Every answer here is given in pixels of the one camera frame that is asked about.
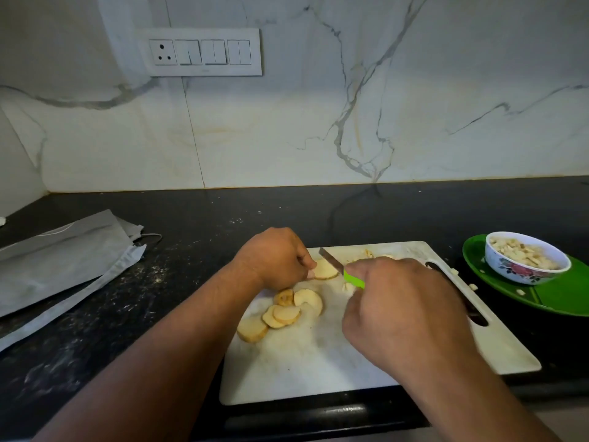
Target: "gray cloth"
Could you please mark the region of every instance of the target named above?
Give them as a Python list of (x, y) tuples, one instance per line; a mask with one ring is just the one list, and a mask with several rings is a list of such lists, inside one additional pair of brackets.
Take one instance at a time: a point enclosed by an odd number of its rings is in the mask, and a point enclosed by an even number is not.
[(45, 327), (48, 323), (53, 321), (55, 318), (61, 316), (63, 313), (70, 310), (75, 305), (78, 305), (81, 301), (86, 299), (92, 293), (99, 288), (112, 281), (115, 277), (121, 274), (124, 270), (141, 259), (143, 252), (145, 251), (145, 245), (135, 246), (130, 245), (121, 255), (121, 257), (110, 267), (105, 274), (100, 276), (96, 281), (92, 282), (87, 287), (81, 289), (79, 292), (71, 295), (67, 299), (64, 299), (53, 307), (50, 307), (45, 312), (41, 313), (38, 317), (30, 320), (24, 326), (15, 330), (14, 332), (0, 338), (0, 352), (10, 347), (15, 342), (18, 342), (29, 335), (34, 334), (42, 327)]
[(142, 228), (106, 210), (0, 249), (0, 317), (102, 276)]

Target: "green knife handle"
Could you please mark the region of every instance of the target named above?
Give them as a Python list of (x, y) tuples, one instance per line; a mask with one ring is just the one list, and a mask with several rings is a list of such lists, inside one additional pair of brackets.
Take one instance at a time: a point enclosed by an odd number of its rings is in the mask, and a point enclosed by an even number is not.
[(349, 282), (350, 284), (352, 284), (354, 287), (358, 287), (361, 289), (364, 289), (364, 281), (361, 279), (358, 279), (357, 277), (352, 276), (351, 274), (348, 274), (347, 271), (343, 271), (343, 279), (346, 282)]

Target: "left hand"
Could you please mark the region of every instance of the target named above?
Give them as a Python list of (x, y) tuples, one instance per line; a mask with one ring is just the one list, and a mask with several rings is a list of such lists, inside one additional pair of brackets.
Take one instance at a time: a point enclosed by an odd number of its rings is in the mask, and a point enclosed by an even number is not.
[(241, 247), (233, 261), (251, 269), (263, 287), (272, 290), (304, 281), (309, 270), (317, 266), (290, 228), (269, 228), (255, 235)]

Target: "cutting board handle hole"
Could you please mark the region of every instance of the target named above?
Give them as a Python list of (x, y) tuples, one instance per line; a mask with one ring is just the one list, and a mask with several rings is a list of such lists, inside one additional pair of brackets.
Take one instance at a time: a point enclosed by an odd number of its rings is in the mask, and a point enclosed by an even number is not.
[(454, 287), (454, 290), (456, 290), (456, 293), (460, 296), (464, 306), (467, 308), (468, 318), (470, 318), (471, 321), (473, 321), (475, 324), (478, 324), (479, 326), (482, 326), (482, 327), (489, 326), (489, 321), (487, 321), (485, 319), (485, 317), (482, 316), (481, 312), (479, 312), (477, 310), (477, 308), (472, 304), (472, 302), (470, 302), (469, 299), (466, 296), (464, 296), (464, 294), (460, 291), (460, 289), (458, 287), (456, 287), (456, 284), (454, 284), (454, 282), (452, 282), (452, 279), (450, 279), (448, 277), (448, 275), (446, 273), (444, 273), (444, 271), (436, 263), (426, 262), (425, 266), (441, 273), (442, 276), (445, 277), (450, 282), (450, 284), (452, 284), (452, 286)]

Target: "green tray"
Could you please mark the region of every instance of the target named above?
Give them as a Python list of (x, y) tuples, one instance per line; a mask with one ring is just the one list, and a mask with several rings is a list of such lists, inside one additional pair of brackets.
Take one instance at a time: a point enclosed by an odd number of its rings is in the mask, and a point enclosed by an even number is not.
[(537, 309), (562, 315), (589, 316), (589, 266), (569, 256), (571, 269), (552, 281), (534, 286), (511, 282), (485, 262), (486, 237), (485, 234), (473, 236), (462, 246), (464, 259), (483, 281), (495, 290)]

